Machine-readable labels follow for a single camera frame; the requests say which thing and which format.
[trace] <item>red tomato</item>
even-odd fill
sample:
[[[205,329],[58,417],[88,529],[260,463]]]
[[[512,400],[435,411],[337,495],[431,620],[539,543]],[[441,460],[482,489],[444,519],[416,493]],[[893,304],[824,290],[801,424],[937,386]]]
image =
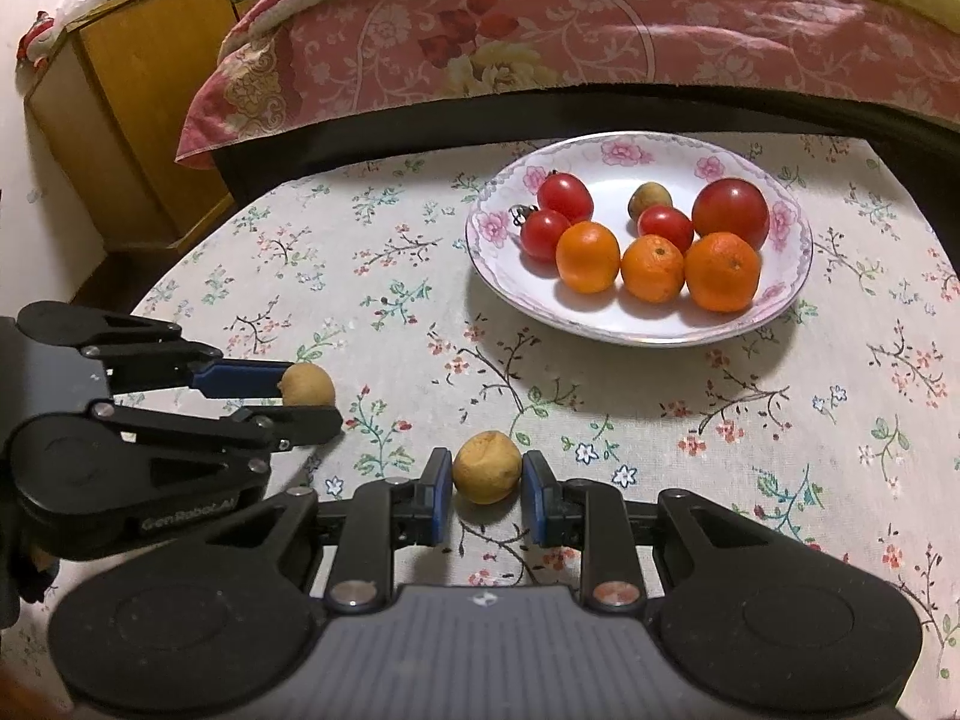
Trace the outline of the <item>red tomato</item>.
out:
[[[693,222],[683,211],[666,205],[653,205],[640,214],[637,220],[637,233],[640,235],[659,235],[685,254],[693,243]]]
[[[757,187],[742,178],[721,178],[707,184],[693,201],[693,227],[702,238],[712,232],[731,232],[755,250],[770,231],[770,211]]]
[[[552,172],[536,190],[536,203],[563,214],[571,224],[593,216],[593,198],[584,182],[568,172]]]
[[[568,227],[570,222],[556,211],[534,211],[520,228],[520,243],[531,259],[552,263],[557,242]]]

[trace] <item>floral tablecloth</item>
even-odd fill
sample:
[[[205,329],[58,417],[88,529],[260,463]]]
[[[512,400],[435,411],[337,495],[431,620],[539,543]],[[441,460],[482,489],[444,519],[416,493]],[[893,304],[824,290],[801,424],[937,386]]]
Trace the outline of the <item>floral tablecloth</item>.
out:
[[[226,223],[138,313],[229,355],[309,360],[338,389],[344,437],[277,455],[272,490],[306,475],[341,498],[419,474],[432,447],[486,429],[540,449],[558,478],[654,500],[683,487],[891,581],[925,646],[901,708],[960,707],[960,285],[904,188],[865,144],[705,136],[800,199],[815,261],[783,316],[717,346],[607,346],[540,326],[472,272],[464,212],[532,143],[355,165],[286,184]],[[497,220],[486,234],[504,234]],[[195,391],[126,396],[223,415]],[[516,507],[458,502],[449,541],[397,554],[397,581],[576,581],[578,554],[525,543]],[[651,586],[651,560],[643,556]],[[3,641],[8,666],[64,700],[44,644],[56,599],[99,565],[65,566]]]

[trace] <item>mandarin orange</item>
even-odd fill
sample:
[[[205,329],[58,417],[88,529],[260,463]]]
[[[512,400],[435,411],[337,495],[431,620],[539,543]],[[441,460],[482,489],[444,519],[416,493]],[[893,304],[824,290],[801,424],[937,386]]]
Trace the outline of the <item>mandarin orange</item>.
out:
[[[645,303],[666,303],[683,289],[683,255],[666,238],[644,235],[623,252],[620,274],[627,292]]]
[[[698,306],[723,314],[742,311],[760,285],[760,255],[733,233],[710,233],[686,252],[685,272]]]
[[[581,221],[560,236],[557,271],[571,290],[601,293],[613,285],[619,270],[620,245],[603,224]]]

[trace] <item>robotic arm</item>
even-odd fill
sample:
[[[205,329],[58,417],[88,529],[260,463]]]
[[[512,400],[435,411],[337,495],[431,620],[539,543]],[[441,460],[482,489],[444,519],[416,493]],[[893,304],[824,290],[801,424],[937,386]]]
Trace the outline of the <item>robotic arm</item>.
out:
[[[227,360],[175,324],[59,303],[0,319],[0,362],[3,625],[52,580],[37,548],[90,560],[169,541],[53,614],[82,720],[899,717],[922,644],[904,597],[690,491],[624,501],[527,452],[529,541],[581,550],[579,590],[395,590],[395,550],[445,541],[448,450],[350,500],[263,499],[271,453],[332,439],[336,409],[204,419],[112,396],[266,397],[286,362]],[[647,596],[640,545],[662,598]]]

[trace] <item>white plate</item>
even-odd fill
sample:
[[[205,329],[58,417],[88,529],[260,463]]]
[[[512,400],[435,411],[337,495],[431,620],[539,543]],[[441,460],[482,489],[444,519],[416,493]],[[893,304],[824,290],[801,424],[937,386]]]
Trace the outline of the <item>white plate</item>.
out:
[[[570,172],[593,195],[593,220],[613,230],[621,252],[635,239],[627,214],[630,195],[645,181],[666,186],[674,206],[690,214],[700,189],[721,177],[755,184],[770,207],[770,235],[760,250],[760,288],[740,314],[704,311],[688,291],[672,303],[641,303],[623,289],[578,295],[553,266],[521,256],[520,230],[511,206],[536,205],[536,189],[551,170]],[[696,346],[746,333],[784,311],[810,271],[810,226],[793,196],[752,162],[680,135],[608,132],[534,151],[504,167],[484,188],[467,216],[467,248],[477,272],[507,303],[540,322],[598,341],[624,346]]]

